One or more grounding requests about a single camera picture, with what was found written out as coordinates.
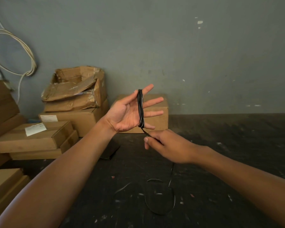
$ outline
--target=hand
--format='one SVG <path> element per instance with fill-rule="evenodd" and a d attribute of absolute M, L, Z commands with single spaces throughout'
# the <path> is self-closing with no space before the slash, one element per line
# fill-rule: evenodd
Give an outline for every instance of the hand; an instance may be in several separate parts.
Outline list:
<path fill-rule="evenodd" d="M 152 147 L 163 157 L 175 163 L 196 163 L 199 151 L 206 146 L 196 145 L 174 133 L 172 130 L 150 131 L 150 136 L 145 137 L 145 148 Z"/>
<path fill-rule="evenodd" d="M 154 85 L 148 85 L 143 91 L 145 96 L 150 90 L 152 90 Z M 137 93 L 135 90 L 131 95 L 118 100 L 103 117 L 111 127 L 118 132 L 128 131 L 139 125 L 139 113 L 138 113 L 138 103 L 137 103 Z M 163 101 L 163 97 L 152 99 L 143 103 L 143 108 L 153 106 L 157 103 Z M 144 117 L 154 117 L 158 115 L 163 115 L 163 111 L 144 111 Z M 155 126 L 145 123 L 145 128 L 154 130 Z"/>

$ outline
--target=person's right arm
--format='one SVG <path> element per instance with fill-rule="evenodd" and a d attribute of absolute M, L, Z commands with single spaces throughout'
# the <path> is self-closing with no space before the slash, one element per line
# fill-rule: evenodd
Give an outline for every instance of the person's right arm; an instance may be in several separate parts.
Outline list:
<path fill-rule="evenodd" d="M 285 227 L 285 179 L 225 157 L 207 146 L 187 141 L 171 130 L 151 131 L 145 148 L 152 147 L 175 163 L 192 163 L 211 172 Z"/>

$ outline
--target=dark wooden surface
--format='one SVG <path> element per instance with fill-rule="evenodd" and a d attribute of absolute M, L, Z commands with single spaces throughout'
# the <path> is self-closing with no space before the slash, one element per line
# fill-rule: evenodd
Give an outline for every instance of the dark wooden surface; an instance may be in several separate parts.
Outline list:
<path fill-rule="evenodd" d="M 186 139 L 285 178 L 285 114 L 171 115 L 169 120 L 169 128 Z M 179 164 L 171 173 L 172 163 L 145 150 L 143 138 L 114 137 L 121 147 L 111 160 L 98 161 L 61 227 L 279 227 L 212 174 Z M 33 178 L 51 162 L 9 161 L 2 168 L 21 167 Z M 151 178 L 162 180 L 163 190 L 171 180 L 175 207 L 167 215 L 146 206 L 145 195 L 158 187 L 147 182 Z M 172 200 L 150 203 L 165 209 Z"/>

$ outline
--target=person's left hand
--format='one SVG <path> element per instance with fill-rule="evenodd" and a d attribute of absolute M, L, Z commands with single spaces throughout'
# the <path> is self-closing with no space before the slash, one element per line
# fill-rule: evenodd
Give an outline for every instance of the person's left hand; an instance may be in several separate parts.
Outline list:
<path fill-rule="evenodd" d="M 145 96 L 150 90 L 153 89 L 153 87 L 153 84 L 148 85 L 142 90 L 142 94 Z M 117 133 L 128 131 L 139 125 L 137 93 L 138 90 L 135 90 L 129 96 L 126 96 L 125 98 L 115 102 L 115 104 L 103 117 Z M 144 102 L 142 107 L 147 108 L 162 101 L 163 97 L 155 98 Z M 144 111 L 145 118 L 154 117 L 158 115 L 163 115 L 163 111 Z M 155 129 L 155 126 L 145 123 L 145 128 L 153 130 Z"/>

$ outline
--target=person's left arm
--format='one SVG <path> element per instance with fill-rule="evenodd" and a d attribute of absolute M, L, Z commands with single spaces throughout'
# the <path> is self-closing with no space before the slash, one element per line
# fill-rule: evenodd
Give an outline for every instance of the person's left arm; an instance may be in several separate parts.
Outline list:
<path fill-rule="evenodd" d="M 147 86 L 143 94 L 152 88 Z M 84 138 L 40 172 L 2 213 L 0 227 L 58 227 L 114 134 L 138 125 L 136 96 L 137 90 L 117 101 Z M 162 101 L 153 99 L 144 107 Z M 145 112 L 145 117 L 162 114 Z"/>

